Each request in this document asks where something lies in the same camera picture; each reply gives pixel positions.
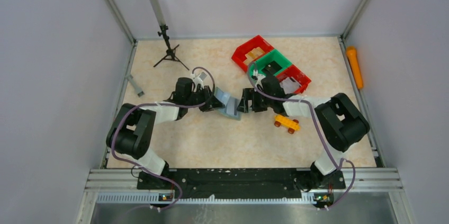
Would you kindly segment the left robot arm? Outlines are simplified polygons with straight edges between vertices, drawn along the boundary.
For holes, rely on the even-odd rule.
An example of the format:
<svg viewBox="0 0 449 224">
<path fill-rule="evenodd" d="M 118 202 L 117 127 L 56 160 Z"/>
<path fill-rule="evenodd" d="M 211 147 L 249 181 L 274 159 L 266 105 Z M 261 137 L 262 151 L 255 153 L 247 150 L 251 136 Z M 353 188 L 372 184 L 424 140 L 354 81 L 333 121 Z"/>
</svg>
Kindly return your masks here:
<svg viewBox="0 0 449 224">
<path fill-rule="evenodd" d="M 123 155 L 120 160 L 161 175 L 168 169 L 168 163 L 150 148 L 154 126 L 178 121 L 194 107 L 202 112 L 223 108 L 225 105 L 213 91 L 202 79 L 180 77 L 170 97 L 158 104 L 141 107 L 123 104 L 106 137 L 106 145 L 111 152 Z"/>
</svg>

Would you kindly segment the green card holder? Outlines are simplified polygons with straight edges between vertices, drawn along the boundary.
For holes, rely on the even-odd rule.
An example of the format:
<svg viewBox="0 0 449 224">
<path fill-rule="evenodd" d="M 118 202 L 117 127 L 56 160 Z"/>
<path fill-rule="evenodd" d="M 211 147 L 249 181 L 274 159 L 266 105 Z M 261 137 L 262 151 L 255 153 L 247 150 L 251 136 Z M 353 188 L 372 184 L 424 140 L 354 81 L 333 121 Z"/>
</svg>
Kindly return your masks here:
<svg viewBox="0 0 449 224">
<path fill-rule="evenodd" d="M 241 113 L 237 110 L 239 100 L 232 97 L 229 92 L 225 92 L 216 87 L 214 96 L 224 107 L 219 108 L 218 111 L 227 118 L 239 121 L 241 119 Z"/>
</svg>

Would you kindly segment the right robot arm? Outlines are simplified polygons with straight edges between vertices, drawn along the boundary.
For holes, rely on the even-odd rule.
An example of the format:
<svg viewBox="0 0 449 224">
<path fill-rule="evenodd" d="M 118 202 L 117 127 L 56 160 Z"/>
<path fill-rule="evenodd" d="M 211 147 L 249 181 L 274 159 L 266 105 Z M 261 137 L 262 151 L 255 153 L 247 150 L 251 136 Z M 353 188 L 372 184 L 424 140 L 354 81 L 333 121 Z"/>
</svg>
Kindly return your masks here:
<svg viewBox="0 0 449 224">
<path fill-rule="evenodd" d="M 286 93 L 275 76 L 254 73 L 248 76 L 250 88 L 244 89 L 241 111 L 264 112 L 272 109 L 283 117 L 311 118 L 323 152 L 312 162 L 303 179 L 308 187 L 320 186 L 342 168 L 350 147 L 368 134 L 370 125 L 344 93 L 330 98 L 314 98 Z"/>
</svg>

